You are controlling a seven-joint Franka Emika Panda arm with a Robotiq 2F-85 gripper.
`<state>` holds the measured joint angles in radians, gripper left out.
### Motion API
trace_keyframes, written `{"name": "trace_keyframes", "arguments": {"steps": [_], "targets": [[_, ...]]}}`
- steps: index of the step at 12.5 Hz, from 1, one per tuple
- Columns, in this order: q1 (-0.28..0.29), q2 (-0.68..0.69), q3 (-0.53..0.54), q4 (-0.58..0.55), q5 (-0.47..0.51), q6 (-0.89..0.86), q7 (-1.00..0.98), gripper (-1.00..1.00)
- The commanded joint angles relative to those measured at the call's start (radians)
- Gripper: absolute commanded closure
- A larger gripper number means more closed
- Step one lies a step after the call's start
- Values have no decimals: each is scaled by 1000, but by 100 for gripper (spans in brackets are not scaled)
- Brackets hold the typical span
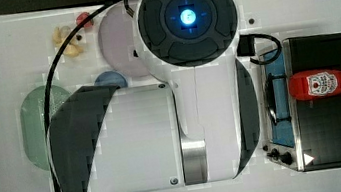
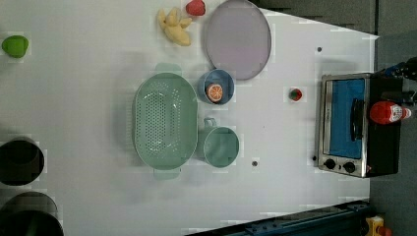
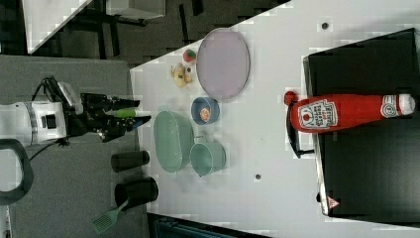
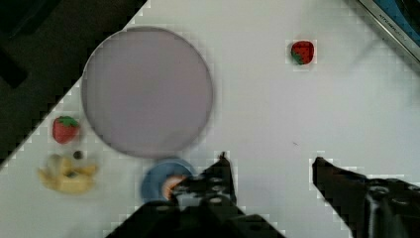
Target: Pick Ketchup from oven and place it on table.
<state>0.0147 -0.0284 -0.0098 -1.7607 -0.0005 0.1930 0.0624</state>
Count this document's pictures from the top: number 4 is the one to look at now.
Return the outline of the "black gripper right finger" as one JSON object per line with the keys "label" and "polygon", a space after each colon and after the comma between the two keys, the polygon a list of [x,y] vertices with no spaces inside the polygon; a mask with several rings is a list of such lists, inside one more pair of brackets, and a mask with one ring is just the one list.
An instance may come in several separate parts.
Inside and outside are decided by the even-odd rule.
{"label": "black gripper right finger", "polygon": [[398,178],[367,178],[322,157],[312,180],[353,238],[420,238],[420,192]]}

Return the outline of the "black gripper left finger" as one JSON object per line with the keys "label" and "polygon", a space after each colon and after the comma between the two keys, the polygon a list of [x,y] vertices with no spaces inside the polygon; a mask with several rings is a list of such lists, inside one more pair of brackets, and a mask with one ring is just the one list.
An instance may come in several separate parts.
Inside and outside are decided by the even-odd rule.
{"label": "black gripper left finger", "polygon": [[105,238],[285,238],[264,218],[237,206],[225,153],[177,184],[168,200],[149,201]]}

